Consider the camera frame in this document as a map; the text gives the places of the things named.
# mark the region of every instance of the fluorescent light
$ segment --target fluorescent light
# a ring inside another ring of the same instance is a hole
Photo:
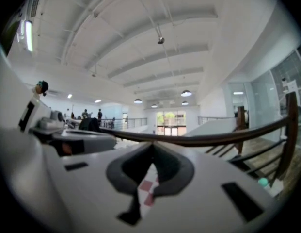
[[[32,22],[26,21],[25,22],[25,29],[26,29],[26,43],[28,46],[28,50],[33,52],[33,43],[32,43]]]
[[[143,101],[140,100],[140,99],[135,99],[135,100],[134,100],[134,103],[143,103]]]
[[[192,93],[189,91],[189,90],[184,90],[182,93],[181,93],[181,96],[182,97],[189,97],[191,96]]]

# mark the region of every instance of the gray plastic part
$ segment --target gray plastic part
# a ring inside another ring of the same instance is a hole
[[[45,162],[45,152],[56,150],[41,145],[18,130],[0,130],[0,168],[8,188],[22,207],[47,228],[72,232],[66,205],[55,189]]]
[[[86,154],[112,150],[116,145],[116,138],[110,134],[84,130],[64,130],[62,133],[53,134],[52,138],[63,141],[83,140]]]
[[[230,182],[236,183],[262,210],[273,203],[272,197],[255,180],[230,163],[178,145],[157,142],[188,158],[194,165],[194,176],[176,196],[156,198],[138,224],[126,224],[117,215],[129,208],[132,197],[115,190],[106,177],[106,168],[114,159],[145,144],[148,143],[59,158],[51,147],[43,151],[33,136],[0,132],[0,164],[21,204],[36,219],[62,232],[233,232],[247,222],[222,189],[223,184]],[[66,165],[76,163],[87,166],[65,170]]]

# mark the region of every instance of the green ball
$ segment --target green ball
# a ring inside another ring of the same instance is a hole
[[[267,180],[266,178],[260,178],[260,179],[258,180],[258,183],[259,183],[260,185],[262,185],[262,187],[266,187],[266,186],[269,184],[269,182],[268,182],[268,180]]]

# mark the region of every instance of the wooden floor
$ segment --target wooden floor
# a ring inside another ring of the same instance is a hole
[[[267,146],[272,145],[273,142],[265,140],[263,138],[257,138],[253,140],[249,140],[244,142],[243,145],[243,153],[242,155],[246,155],[248,153],[253,153],[255,151],[261,150]],[[259,165],[267,162],[268,160],[271,160],[278,154],[282,152],[283,145],[279,145],[272,150],[263,153],[251,160],[248,161],[248,163],[253,167],[258,167]],[[269,166],[261,169],[261,172],[266,174],[268,171],[272,170],[274,167],[276,167],[279,163],[279,160],[275,161],[274,163],[270,164]],[[279,195],[279,199],[287,196],[294,188],[299,176],[301,174],[301,149],[295,148],[294,156],[291,161],[291,164],[288,168],[288,171],[286,173],[286,176],[283,180],[284,182],[284,190]]]

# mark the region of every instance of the red and white checkered pattern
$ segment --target red and white checkered pattern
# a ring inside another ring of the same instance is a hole
[[[159,186],[157,169],[154,164],[151,164],[138,188],[141,217],[145,217],[153,205],[152,194],[157,186]]]

